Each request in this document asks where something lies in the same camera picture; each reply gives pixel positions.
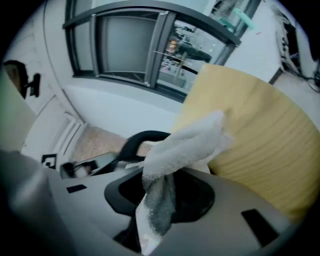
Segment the floor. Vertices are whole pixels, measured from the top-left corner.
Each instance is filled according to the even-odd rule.
[[[320,93],[314,92],[303,79],[290,73],[282,74],[274,87],[299,105],[320,131]],[[88,126],[78,141],[71,160],[83,161],[110,151],[119,152],[125,142],[126,139],[117,134]],[[145,156],[151,147],[144,143],[138,155]]]
[[[320,131],[320,93],[313,91],[302,79],[283,73],[273,85],[294,101]]]
[[[75,146],[71,161],[87,160],[107,152],[120,152],[127,140],[117,134],[105,131],[98,127],[87,126]],[[146,156],[151,145],[143,143],[139,150],[139,156]]]

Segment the gray fabric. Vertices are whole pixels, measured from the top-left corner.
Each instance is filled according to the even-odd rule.
[[[150,209],[148,220],[153,231],[164,236],[171,226],[171,215],[176,211],[174,175],[143,179],[142,183],[146,192],[144,204]]]

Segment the window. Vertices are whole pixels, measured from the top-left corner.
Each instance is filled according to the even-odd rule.
[[[100,73],[145,82],[158,13],[120,12],[98,19]]]
[[[225,44],[214,36],[186,22],[172,26],[157,83],[190,91],[204,63],[216,64]]]
[[[223,65],[241,43],[216,17],[221,6],[212,19],[163,1],[67,0],[63,28],[74,76],[117,81],[182,102],[202,66]]]

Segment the glass pane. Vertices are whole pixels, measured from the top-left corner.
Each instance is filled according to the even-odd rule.
[[[79,63],[80,70],[93,70],[89,22],[83,23],[74,28],[75,52]]]
[[[104,22],[103,70],[145,72],[155,20],[117,16]]]
[[[189,91],[205,63],[215,64],[225,44],[188,23],[176,20],[163,54],[157,83]]]
[[[75,0],[74,16],[84,13],[92,8],[92,0]]]
[[[237,8],[245,13],[245,10],[251,2],[252,0],[218,0],[211,11],[210,17],[232,33],[235,33],[240,27],[240,24],[244,22],[233,10]]]
[[[158,15],[123,11],[97,20],[98,63],[103,74],[144,82]]]

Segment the tiled floor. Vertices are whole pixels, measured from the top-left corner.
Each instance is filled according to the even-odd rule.
[[[70,160],[83,161],[110,151],[119,152],[125,142],[126,139],[117,134],[88,126],[75,146]],[[138,150],[138,155],[145,156],[151,147],[151,145],[143,143]]]

